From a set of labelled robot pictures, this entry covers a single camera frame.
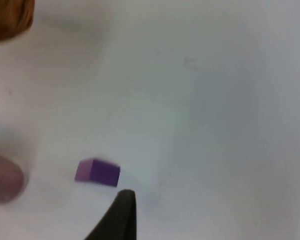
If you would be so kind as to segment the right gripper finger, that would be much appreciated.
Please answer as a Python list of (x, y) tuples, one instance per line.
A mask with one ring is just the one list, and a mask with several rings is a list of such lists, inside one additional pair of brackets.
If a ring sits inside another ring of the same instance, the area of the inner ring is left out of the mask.
[(107, 212), (85, 238), (86, 240), (136, 240), (137, 201), (133, 190), (117, 193)]

